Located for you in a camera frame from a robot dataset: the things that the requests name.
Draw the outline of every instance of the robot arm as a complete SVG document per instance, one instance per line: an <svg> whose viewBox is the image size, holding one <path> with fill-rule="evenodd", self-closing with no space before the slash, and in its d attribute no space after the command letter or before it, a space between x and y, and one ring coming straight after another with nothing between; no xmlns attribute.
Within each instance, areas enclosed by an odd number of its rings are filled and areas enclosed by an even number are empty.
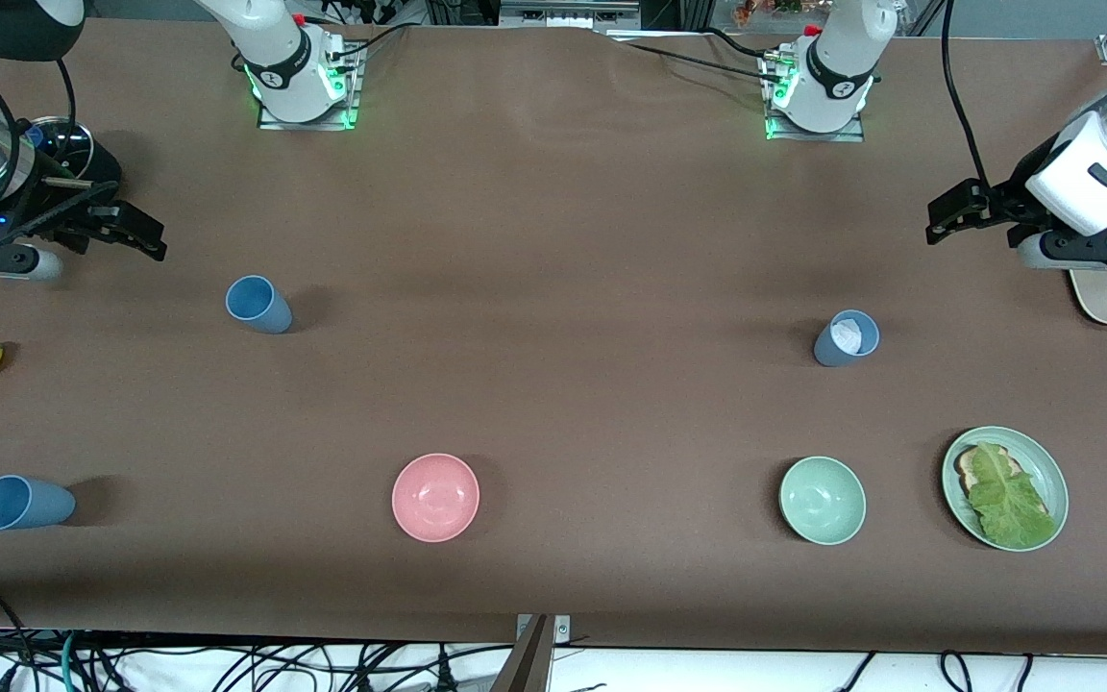
<svg viewBox="0 0 1107 692"><path fill-rule="evenodd" d="M246 61L246 74L273 117L303 123L319 118L346 97L341 35L317 25L299 27L284 0L194 0L211 13Z"/></svg>
<svg viewBox="0 0 1107 692"><path fill-rule="evenodd" d="M841 130L865 106L873 69L896 34L894 0L836 0L821 34L780 47L792 70L772 105L804 131Z"/></svg>
<svg viewBox="0 0 1107 692"><path fill-rule="evenodd" d="M338 34L298 25L282 0L196 1L232 37L272 117L302 123L346 101L344 80L334 79L346 64ZM0 58L58 61L83 28L84 0L0 0ZM50 123L45 131L9 122L1 97L0 110L1 277L44 280L61 271L53 252L17 242L25 237L79 254L92 239L122 242L157 261L165 258L163 225L114 198L122 169L104 145L75 123L70 131Z"/></svg>
<svg viewBox="0 0 1107 692"><path fill-rule="evenodd" d="M1107 268L1107 93L1021 162L1006 183L963 180L930 203L927 240L1018 224L1011 248L1033 268Z"/></svg>

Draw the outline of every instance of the metal mounting plate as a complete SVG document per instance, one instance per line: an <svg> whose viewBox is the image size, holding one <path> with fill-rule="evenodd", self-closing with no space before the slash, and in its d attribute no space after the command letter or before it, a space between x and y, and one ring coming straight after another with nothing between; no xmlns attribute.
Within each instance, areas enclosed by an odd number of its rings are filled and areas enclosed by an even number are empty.
<svg viewBox="0 0 1107 692"><path fill-rule="evenodd" d="M785 76L786 70L780 70L782 65L779 62L759 58L757 59L757 64L759 64L759 73L762 74ZM775 97L775 92L778 87L782 87L782 85L772 82L763 83L763 110L765 113L764 124L766 126L766 135L768 136L768 140L797 140L800 142L865 142L865 130L861 126L860 113L853 114L852 120L849 120L847 126L840 127L840 130L835 132L809 132L803 130L801 127L797 127L794 122L788 120L788 115L782 113L782 111L778 111L776 106L773 105L773 99Z"/></svg>
<svg viewBox="0 0 1107 692"><path fill-rule="evenodd" d="M519 616L517 622L515 622L515 639L519 639L524 634L524 628L528 627L528 621L532 619L532 616ZM571 640L571 617L570 616L554 616L554 643L555 644L566 644L567 641Z"/></svg>
<svg viewBox="0 0 1107 692"><path fill-rule="evenodd" d="M363 48L361 40L346 40L344 51ZM356 127L356 113L361 109L361 89L365 82L365 61L369 49L358 51L351 55L342 58L339 63L348 71L341 75L331 78L343 80L344 97L338 104L331 106L321 117L311 122L290 123L278 120L262 105L259 105L259 130L289 130L289 131L317 131L317 132L341 132Z"/></svg>

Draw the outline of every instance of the lettuce leaf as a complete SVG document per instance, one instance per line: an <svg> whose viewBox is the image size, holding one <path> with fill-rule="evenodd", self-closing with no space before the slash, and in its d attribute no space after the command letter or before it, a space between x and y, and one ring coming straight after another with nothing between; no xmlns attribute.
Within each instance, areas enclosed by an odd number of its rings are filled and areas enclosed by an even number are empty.
<svg viewBox="0 0 1107 692"><path fill-rule="evenodd" d="M976 484L968 503L980 517L985 536L1006 548L1033 548L1053 536L1057 523L1042 507L1027 473L1012 473L1002 447L982 442L972 456Z"/></svg>

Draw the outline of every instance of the pink bowl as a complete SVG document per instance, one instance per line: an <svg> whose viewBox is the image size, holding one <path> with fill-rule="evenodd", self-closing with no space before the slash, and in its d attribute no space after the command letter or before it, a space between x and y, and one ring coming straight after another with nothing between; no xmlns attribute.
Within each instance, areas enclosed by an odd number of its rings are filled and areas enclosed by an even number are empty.
<svg viewBox="0 0 1107 692"><path fill-rule="evenodd" d="M443 543L464 534L476 516L480 487L457 456L425 455L408 462L391 489L391 512L405 534Z"/></svg>

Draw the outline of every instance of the blue cup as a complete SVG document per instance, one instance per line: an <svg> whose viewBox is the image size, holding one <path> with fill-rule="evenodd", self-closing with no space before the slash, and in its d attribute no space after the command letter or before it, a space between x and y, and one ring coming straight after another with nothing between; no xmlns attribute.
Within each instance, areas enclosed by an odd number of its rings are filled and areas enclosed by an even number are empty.
<svg viewBox="0 0 1107 692"><path fill-rule="evenodd" d="M244 276L225 293L225 309L234 318L263 333L282 333L293 323L293 311L270 280Z"/></svg>
<svg viewBox="0 0 1107 692"><path fill-rule="evenodd" d="M857 328L861 329L861 349L856 353L844 351L831 339L831 328L844 320L856 321ZM818 334L818 341L814 342L814 359L827 368L847 366L847 364L873 353L875 349L878 349L878 324L870 316L860 310L844 310L840 314L831 318L827 328Z"/></svg>
<svg viewBox="0 0 1107 692"><path fill-rule="evenodd" d="M0 476L0 530L39 528L65 521L75 512L75 495L35 477Z"/></svg>

